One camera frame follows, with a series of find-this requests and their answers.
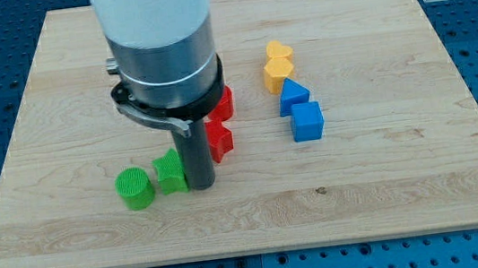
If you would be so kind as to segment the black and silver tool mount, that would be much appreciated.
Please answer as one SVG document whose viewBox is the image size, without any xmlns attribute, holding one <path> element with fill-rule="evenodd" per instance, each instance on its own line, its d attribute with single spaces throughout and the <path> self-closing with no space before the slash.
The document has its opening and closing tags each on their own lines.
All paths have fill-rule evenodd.
<svg viewBox="0 0 478 268">
<path fill-rule="evenodd" d="M 174 132 L 183 137 L 190 137 L 190 127 L 196 121 L 211 113 L 222 98 L 224 91 L 223 65 L 216 56 L 217 74 L 209 90 L 197 100 L 177 108 L 154 108 L 135 100 L 132 93 L 122 82 L 111 90 L 110 96 L 115 102 L 118 113 L 140 125 L 154 129 Z"/>
</svg>

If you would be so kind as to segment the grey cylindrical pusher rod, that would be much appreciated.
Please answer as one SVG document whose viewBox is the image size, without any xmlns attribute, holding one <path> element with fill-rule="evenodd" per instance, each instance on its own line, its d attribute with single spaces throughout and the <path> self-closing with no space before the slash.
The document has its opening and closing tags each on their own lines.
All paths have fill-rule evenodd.
<svg viewBox="0 0 478 268">
<path fill-rule="evenodd" d="M 204 120 L 199 119 L 190 126 L 191 135 L 172 133 L 177 152 L 182 161 L 188 186 L 192 190 L 203 190 L 214 184 L 214 166 L 206 135 Z"/>
</svg>

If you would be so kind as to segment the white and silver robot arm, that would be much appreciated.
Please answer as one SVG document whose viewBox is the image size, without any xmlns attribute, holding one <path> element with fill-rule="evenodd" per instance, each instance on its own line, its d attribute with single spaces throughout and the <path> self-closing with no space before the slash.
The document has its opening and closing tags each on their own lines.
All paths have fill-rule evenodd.
<svg viewBox="0 0 478 268">
<path fill-rule="evenodd" d="M 214 184 L 204 118 L 221 100 L 209 0 L 90 0 L 120 78 L 111 91 L 118 112 L 170 131 L 192 189 Z"/>
</svg>

